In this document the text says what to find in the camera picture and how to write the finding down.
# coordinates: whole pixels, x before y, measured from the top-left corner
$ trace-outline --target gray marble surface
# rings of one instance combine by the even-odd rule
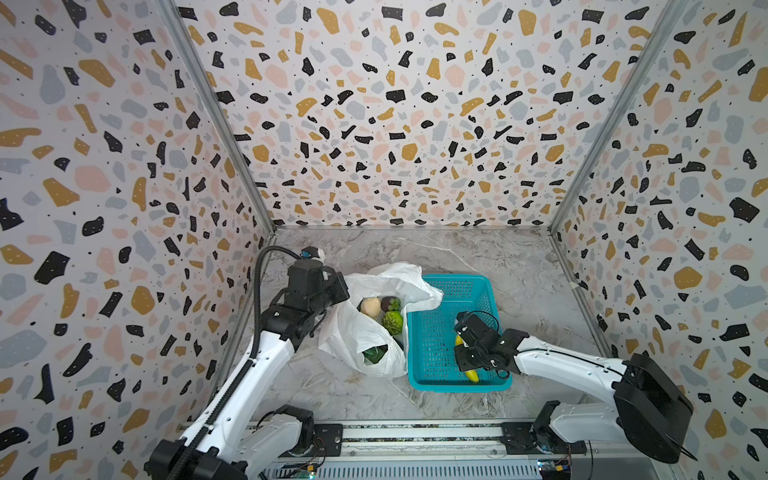
[[[365,273],[396,261],[424,273],[478,273],[493,285],[500,322],[558,346],[598,354],[568,281],[544,232],[521,230],[281,230],[277,245],[298,252],[322,248],[326,264]],[[272,253],[261,298],[268,303],[286,285],[290,259]],[[253,334],[250,319],[240,358]],[[547,400],[577,403],[582,394],[534,376],[514,376],[504,392],[436,393],[414,390],[408,376],[365,376],[317,348],[307,337],[278,375],[256,417],[286,403],[317,419],[475,419],[535,417]]]

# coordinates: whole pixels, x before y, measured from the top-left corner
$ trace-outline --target teal plastic basket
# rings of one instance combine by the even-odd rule
[[[424,281],[443,292],[442,303],[434,310],[408,314],[408,379],[413,388],[427,392],[484,393],[506,390],[512,377],[504,380],[496,372],[476,370],[480,381],[473,383],[459,372],[453,347],[456,314],[481,310],[498,318],[491,282],[482,275],[427,274]],[[478,314],[488,326],[496,322]]]

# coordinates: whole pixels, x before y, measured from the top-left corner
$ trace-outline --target wall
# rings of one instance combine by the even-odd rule
[[[154,4],[0,14],[0,477],[144,478],[262,233]]]
[[[277,224],[532,226],[664,3],[178,5]]]
[[[557,232],[614,355],[693,402],[690,478],[766,477],[767,6],[690,2]]]

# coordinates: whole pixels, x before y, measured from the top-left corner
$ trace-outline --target robotic arm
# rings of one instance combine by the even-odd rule
[[[261,312],[261,264],[274,250],[296,261],[288,269],[288,287]],[[343,276],[317,257],[319,251],[312,247],[300,255],[276,246],[261,251],[253,272],[251,347],[197,421],[177,441],[157,445],[144,465],[153,480],[254,479],[284,452],[296,457],[317,453],[313,414],[292,406],[278,409],[267,425],[243,439],[277,373],[304,337],[313,336],[320,324],[315,318],[349,299]],[[675,463],[681,453],[693,458],[682,446],[693,406],[649,357],[634,355],[622,361],[590,356],[516,329],[500,335],[474,313],[461,312],[456,320],[462,342],[454,351],[461,371],[483,368],[506,376],[510,372],[542,376],[602,401],[576,406],[547,402],[523,435],[502,437],[508,452],[512,446],[520,453],[553,453],[563,447],[567,452],[568,444],[602,440],[629,442],[660,462]],[[247,462],[236,461],[243,457]]]

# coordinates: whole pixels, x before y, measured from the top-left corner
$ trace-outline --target white plastic bag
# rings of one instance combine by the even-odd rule
[[[408,372],[408,312],[433,310],[442,302],[442,291],[422,279],[422,268],[411,263],[387,263],[372,268],[367,274],[345,275],[349,300],[328,309],[320,327],[319,348],[350,367],[372,376],[395,378]],[[370,296],[396,296],[402,300],[402,341],[405,351],[378,322],[357,311],[362,299]],[[366,365],[362,352],[387,345],[381,361]]]

